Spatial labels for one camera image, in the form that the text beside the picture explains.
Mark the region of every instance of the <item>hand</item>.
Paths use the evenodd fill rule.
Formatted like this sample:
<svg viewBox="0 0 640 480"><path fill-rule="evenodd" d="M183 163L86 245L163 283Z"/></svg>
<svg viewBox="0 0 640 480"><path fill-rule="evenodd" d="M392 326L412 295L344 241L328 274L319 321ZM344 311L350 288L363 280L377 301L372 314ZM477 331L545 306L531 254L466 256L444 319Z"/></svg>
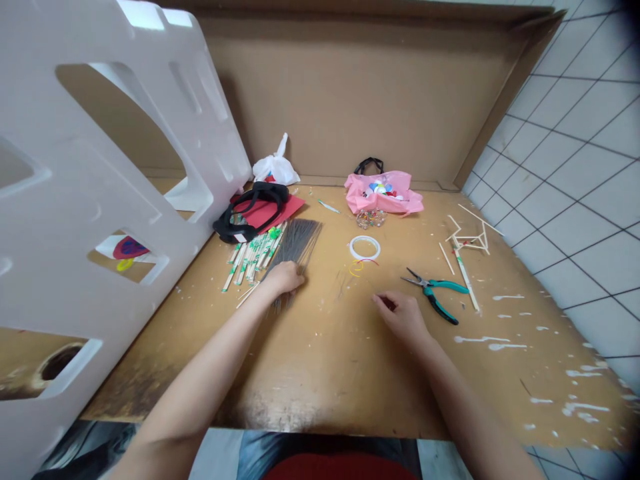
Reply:
<svg viewBox="0 0 640 480"><path fill-rule="evenodd" d="M298 288L305 282L304 276L298 274L296 262L286 261L276 265L265 280L280 295Z"/></svg>
<svg viewBox="0 0 640 480"><path fill-rule="evenodd" d="M430 337L415 297L386 291L377 293L372 300L387 326L410 349Z"/></svg>

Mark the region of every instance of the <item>plastic bag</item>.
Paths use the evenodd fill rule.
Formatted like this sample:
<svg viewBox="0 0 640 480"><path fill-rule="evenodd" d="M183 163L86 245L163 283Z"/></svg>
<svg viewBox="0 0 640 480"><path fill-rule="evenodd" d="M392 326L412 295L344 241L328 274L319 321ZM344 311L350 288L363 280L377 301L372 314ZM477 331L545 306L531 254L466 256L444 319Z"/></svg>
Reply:
<svg viewBox="0 0 640 480"><path fill-rule="evenodd" d="M253 166L254 181L266 181L281 185L291 185L300 181L300 177L291 166L291 162L283 156L288 138L289 136L285 132L280 141L278 151L255 163Z"/></svg>
<svg viewBox="0 0 640 480"><path fill-rule="evenodd" d="M360 174L371 161L376 163L380 174ZM347 204L354 214L360 210L379 209L388 213L403 213L404 217L424 210L422 195L409 189L410 174L397 170L385 172L382 161L373 158L364 160L355 172L345 182L345 187L349 189Z"/></svg>

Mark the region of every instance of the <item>paper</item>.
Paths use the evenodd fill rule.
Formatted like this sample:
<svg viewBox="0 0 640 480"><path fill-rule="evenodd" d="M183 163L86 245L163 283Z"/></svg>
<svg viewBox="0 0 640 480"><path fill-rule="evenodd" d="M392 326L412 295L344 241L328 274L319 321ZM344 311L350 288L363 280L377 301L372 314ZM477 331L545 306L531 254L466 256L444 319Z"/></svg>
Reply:
<svg viewBox="0 0 640 480"><path fill-rule="evenodd" d="M251 204L251 200L247 200L246 202L240 203L234 211L242 211L247 208ZM265 228L260 230L258 233L264 233L269 230L272 226L278 225L279 223L284 222L284 220L288 219L292 216L300 207L305 204L305 201L302 198L298 198L294 195L289 196L289 201L285 203L285 209L282 210L280 215L276 217L274 221L268 224ZM247 220L247 223L252 227L258 228L264 222L269 220L269 218L278 210L278 206L276 202L268 202L265 200L258 200L255 202L253 208L243 213L242 216Z"/></svg>

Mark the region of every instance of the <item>floor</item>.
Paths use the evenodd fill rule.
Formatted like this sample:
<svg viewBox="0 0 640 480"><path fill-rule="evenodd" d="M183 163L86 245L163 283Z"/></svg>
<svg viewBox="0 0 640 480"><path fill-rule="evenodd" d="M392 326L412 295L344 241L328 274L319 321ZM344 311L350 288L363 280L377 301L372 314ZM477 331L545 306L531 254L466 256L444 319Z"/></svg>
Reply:
<svg viewBox="0 0 640 480"><path fill-rule="evenodd" d="M210 429L193 464L189 480L235 480L242 431ZM618 480L630 466L628 454L592 449L526 447L548 480ZM418 440L423 478L471 480L451 442Z"/></svg>

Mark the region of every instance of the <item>white styrofoam structure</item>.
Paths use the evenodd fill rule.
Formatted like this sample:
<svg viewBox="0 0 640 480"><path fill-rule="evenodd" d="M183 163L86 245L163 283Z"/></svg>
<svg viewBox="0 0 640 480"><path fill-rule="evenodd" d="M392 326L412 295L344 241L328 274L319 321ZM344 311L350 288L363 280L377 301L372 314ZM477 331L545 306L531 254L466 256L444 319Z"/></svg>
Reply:
<svg viewBox="0 0 640 480"><path fill-rule="evenodd" d="M0 401L0 471L26 479L211 236L251 168L204 36L186 12L118 0L4 1L0 45L0 327L90 339L40 397ZM58 82L56 66L78 63L138 102L182 158L188 180L167 199ZM32 176L7 185L24 164ZM172 205L195 214L185 221ZM140 284L87 260L122 228L160 258Z"/></svg>

